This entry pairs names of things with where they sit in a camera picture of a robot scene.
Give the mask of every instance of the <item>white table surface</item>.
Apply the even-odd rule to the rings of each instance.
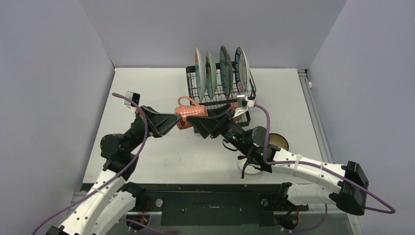
[[[295,69],[251,69],[256,83],[256,101],[271,117],[271,132],[283,135],[290,151],[322,161],[317,139],[307,110],[300,80]],[[153,107],[160,113],[173,113],[177,98],[188,95],[185,69],[118,68],[85,172],[84,183],[93,183],[105,159],[99,143],[107,134],[124,133],[134,121],[134,114],[123,100],[111,93],[127,91],[141,95],[140,105]],[[250,109],[250,129],[266,126],[264,113]],[[238,153],[222,146],[222,138],[203,139],[193,128],[179,131],[174,127],[162,138],[149,138],[129,181],[148,184],[280,184],[307,183],[285,175],[261,172],[245,175],[236,164]]]

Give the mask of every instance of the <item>white base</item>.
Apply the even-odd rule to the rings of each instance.
[[[237,160],[238,162],[238,167],[239,169],[242,171],[242,168],[244,167],[244,164],[246,162],[246,159],[242,159],[242,160]],[[245,169],[245,173],[250,174],[250,175],[254,175],[259,173],[260,170],[255,169],[253,166],[248,165],[247,168]]]

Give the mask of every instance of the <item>white wall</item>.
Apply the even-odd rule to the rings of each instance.
[[[27,235],[79,190],[114,70],[78,0],[2,1],[0,32],[0,234]]]
[[[308,71],[334,161],[360,163],[397,210],[367,211],[367,235],[415,231],[414,12],[413,0],[348,0]]]
[[[252,67],[308,68],[346,0],[80,0],[116,67],[185,67],[243,47]]]

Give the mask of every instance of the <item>zip tie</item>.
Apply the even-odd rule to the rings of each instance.
[[[97,191],[97,192],[99,192],[99,193],[101,193],[102,195],[104,195],[104,196],[105,196],[105,194],[104,194],[104,192],[103,192],[103,191],[101,191],[101,190],[99,190],[99,189],[97,189],[97,188],[91,188],[91,189],[93,189],[93,190],[95,190],[95,191]]]
[[[324,167],[324,163],[322,162],[322,163],[320,164],[320,171],[319,171],[318,176],[320,176],[320,175],[322,174],[323,167]]]
[[[302,155],[297,154],[296,163],[294,164],[294,172],[293,172],[294,177],[296,177],[296,175],[297,175],[297,168],[298,168],[298,165],[299,165],[299,162],[300,162],[301,158],[302,158]]]

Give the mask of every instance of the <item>dish rack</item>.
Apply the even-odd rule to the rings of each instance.
[[[193,98],[200,105],[205,105],[208,110],[218,109],[220,107],[225,106],[228,103],[237,102],[236,95],[238,94],[238,89],[237,89],[236,82],[235,82],[235,62],[232,62],[233,79],[232,79],[231,94],[229,95],[229,97],[232,97],[232,99],[226,99],[225,92],[223,90],[221,78],[220,78],[220,63],[216,63],[215,65],[216,65],[216,73],[217,73],[217,81],[218,81],[215,96],[211,99],[208,96],[208,92],[206,91],[203,102],[200,102],[199,95],[197,93],[195,66],[189,66],[186,68],[187,88],[189,91],[189,97]],[[255,99],[256,97],[256,86],[255,86],[255,82],[254,82],[254,78],[252,77],[252,74],[250,76],[249,83],[247,84],[247,94],[248,94],[248,99]],[[241,119],[235,122],[238,123],[239,126],[248,126],[250,121],[251,121],[251,117],[249,115],[249,111],[247,111],[242,115]]]

